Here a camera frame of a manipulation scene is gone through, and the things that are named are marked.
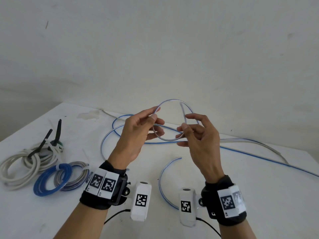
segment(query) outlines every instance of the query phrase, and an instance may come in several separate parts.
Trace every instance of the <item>qr-like marker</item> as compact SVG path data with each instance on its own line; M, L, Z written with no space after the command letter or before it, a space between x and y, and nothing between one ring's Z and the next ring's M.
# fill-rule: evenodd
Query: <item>qr-like marker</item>
M231 195L223 196L220 198L224 210L234 209L235 204Z
M116 180L105 178L101 190L112 192L116 184Z
M135 205L137 206L146 206L147 195L138 194L136 197Z
M190 208L190 201L181 200L181 211L192 213L192 209Z
M101 175L94 174L94 176L90 182L90 186L93 186L93 187L98 189L100 187L100 184L102 183L102 179L103 179L103 177Z

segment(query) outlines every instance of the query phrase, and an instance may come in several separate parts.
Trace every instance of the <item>white table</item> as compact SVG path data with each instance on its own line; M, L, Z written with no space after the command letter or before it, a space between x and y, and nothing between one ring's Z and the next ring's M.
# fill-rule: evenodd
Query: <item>white table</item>
M84 149L91 167L97 168L103 162L100 143L110 131L113 118L102 112L99 119L77 118L80 113L93 110L67 103L58 105L0 142L0 159L42 141L52 128L50 121L56 127L58 120L62 119L60 140L65 147L64 160L87 162L82 151ZM115 134L106 140L103 148L105 156L110 154L117 140ZM226 146L280 161L271 151L255 144L236 143ZM272 147L281 152L290 164L319 173L319 165L308 153L292 148ZM183 159L172 164L163 176L162 187L166 196L177 204L181 187L193 187L200 193L204 179L192 163L187 148L175 144L145 145L139 157L129 165L128 176L132 183L146 180L153 186L147 219L144 223L138 223L130 219L128 212L121 213L104 226L101 238L218 238L211 228L200 221L193 228L182 226L178 211L172 209L161 197L158 190L160 171L176 157ZM258 238L319 237L319 178L223 149L221 159L225 173L241 188L249 223ZM42 198L33 194L33 183L17 191L6 191L5 186L1 185L1 238L52 238L77 205L83 190L57 192ZM118 210L130 208L130 203L127 200L124 205L111 207L108 217ZM217 222L209 219L206 209L200 210L198 217L218 229Z

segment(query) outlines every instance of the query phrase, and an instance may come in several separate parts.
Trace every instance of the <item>white cable coil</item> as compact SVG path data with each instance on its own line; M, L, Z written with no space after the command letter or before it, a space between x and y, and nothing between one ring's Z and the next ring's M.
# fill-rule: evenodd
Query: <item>white cable coil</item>
M9 190L16 190L23 187L38 173L42 173L52 165L55 165L57 161L61 159L63 146L59 143L56 146L53 146L49 143L50 142L46 139L46 142L43 145L41 151L39 153L35 153L30 158L28 158L28 155L33 150L38 148L40 143L33 145L30 149L24 149L1 162L0 180L4 182L4 184L8 187ZM43 151L48 151L49 154L41 156L41 152ZM29 171L21 177L14 178L12 175L9 175L8 170L10 166L19 158L21 158L22 164Z

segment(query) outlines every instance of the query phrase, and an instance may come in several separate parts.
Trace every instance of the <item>black wrist strap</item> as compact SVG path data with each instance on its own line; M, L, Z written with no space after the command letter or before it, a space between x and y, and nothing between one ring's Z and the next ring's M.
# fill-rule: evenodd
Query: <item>black wrist strap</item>
M93 195L87 192L85 189L80 198L80 202L86 206L89 206L91 208L98 209L98 210L107 210L111 207L111 205L123 204L127 199L126 197L122 196L122 193L128 184L127 183L128 177L125 173L126 169L114 169L114 167L108 161L105 161L99 168L109 172L119 174L118 180L113 189L112 198L106 199L106 198L98 197L96 195Z
M224 211L218 195L218 190L228 189L233 186L228 175L222 177L216 184L205 183L201 196L204 206L207 208L209 217L217 219L218 223L224 226L234 226L243 222L247 216L246 211L235 217L225 218Z

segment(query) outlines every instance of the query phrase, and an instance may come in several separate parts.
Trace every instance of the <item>forearm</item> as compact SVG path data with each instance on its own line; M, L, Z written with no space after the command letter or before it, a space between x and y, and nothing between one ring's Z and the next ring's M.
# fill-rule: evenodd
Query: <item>forearm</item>
M107 212L79 203L54 239L100 238Z
M219 225L222 239L256 239L247 220L235 226Z

